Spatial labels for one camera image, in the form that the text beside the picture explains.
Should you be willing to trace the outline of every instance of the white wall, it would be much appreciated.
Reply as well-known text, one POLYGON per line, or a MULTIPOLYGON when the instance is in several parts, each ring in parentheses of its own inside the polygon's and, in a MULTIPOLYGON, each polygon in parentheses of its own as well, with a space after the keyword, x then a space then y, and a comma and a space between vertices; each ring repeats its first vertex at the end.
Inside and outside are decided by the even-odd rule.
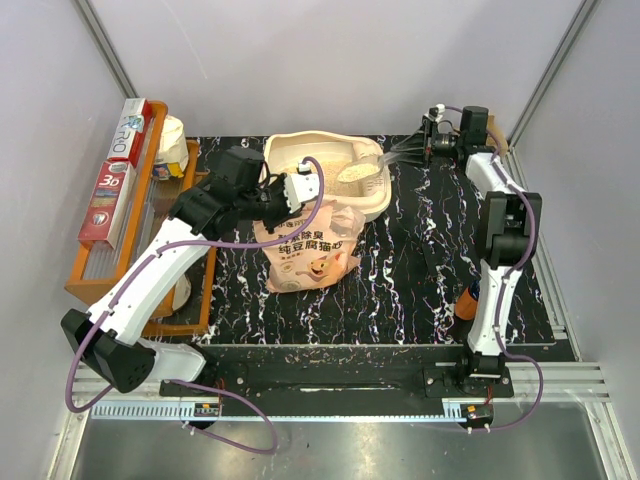
POLYGON ((407 133, 428 107, 511 130, 579 0, 93 0, 138 93, 189 135, 407 133))
POLYGON ((517 149, 586 360, 640 468, 640 4, 602 2, 517 149))
POLYGON ((76 235, 123 97, 68 0, 0 6, 0 477, 43 475, 71 349, 76 235))

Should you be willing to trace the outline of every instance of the white plastic bowl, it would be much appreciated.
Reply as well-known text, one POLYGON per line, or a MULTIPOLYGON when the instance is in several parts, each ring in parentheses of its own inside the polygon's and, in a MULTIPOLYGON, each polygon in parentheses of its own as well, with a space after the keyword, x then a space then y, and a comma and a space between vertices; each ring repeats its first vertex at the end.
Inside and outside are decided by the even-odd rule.
MULTIPOLYGON (((316 158, 322 165, 348 163, 373 154, 382 155, 382 148, 369 138, 319 131, 273 135, 264 148, 264 156, 272 173, 292 169, 306 156, 316 158)), ((354 187, 358 192, 356 196, 325 194, 324 199, 336 201, 338 206, 356 208, 364 213, 367 222, 371 222, 391 203, 389 169, 385 167, 379 176, 357 183, 354 187)))

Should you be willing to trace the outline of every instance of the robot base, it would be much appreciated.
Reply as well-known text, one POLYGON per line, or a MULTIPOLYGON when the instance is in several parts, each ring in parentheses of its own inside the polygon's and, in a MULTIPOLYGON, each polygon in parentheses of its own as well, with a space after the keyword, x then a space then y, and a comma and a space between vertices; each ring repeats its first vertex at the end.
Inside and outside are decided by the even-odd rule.
POLYGON ((509 369, 505 368, 499 379, 465 377, 460 380, 456 367, 432 367, 422 370, 424 391, 427 398, 493 398, 514 396, 509 369))
POLYGON ((489 387, 493 398, 514 396, 504 354, 482 355, 466 344, 455 365, 424 368, 422 375, 429 398, 489 398, 489 387))

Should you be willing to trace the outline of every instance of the white container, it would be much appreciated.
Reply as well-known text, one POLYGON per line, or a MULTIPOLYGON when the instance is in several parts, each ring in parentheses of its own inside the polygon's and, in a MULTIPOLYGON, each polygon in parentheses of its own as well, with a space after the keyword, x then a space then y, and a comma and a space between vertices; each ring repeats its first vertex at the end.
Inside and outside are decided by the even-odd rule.
POLYGON ((380 175, 353 184, 341 184, 336 177, 347 163, 374 154, 382 155, 382 148, 369 138, 319 131, 273 135, 264 148, 271 173, 295 172, 298 163, 306 156, 314 157, 323 167, 326 165, 326 169, 323 168, 324 199, 360 210, 367 222, 378 218, 391 203, 389 169, 385 167, 380 175))
POLYGON ((184 136, 184 125, 180 119, 167 115, 162 126, 162 137, 152 176, 156 180, 182 178, 188 163, 189 150, 184 136))

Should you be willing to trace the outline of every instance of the cat litter bag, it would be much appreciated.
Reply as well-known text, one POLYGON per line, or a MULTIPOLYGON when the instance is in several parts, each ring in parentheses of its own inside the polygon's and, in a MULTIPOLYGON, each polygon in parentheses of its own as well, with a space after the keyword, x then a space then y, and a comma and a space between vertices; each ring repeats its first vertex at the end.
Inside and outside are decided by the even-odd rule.
MULTIPOLYGON (((325 288, 337 283, 360 264, 351 254, 364 228, 365 216, 351 207, 334 210, 335 203, 323 205, 311 225, 292 240, 263 248, 271 267, 267 288, 286 293, 325 288)), ((287 220, 269 234, 262 222, 253 224, 256 240, 268 242, 298 229, 311 214, 307 205, 299 217, 287 220)))

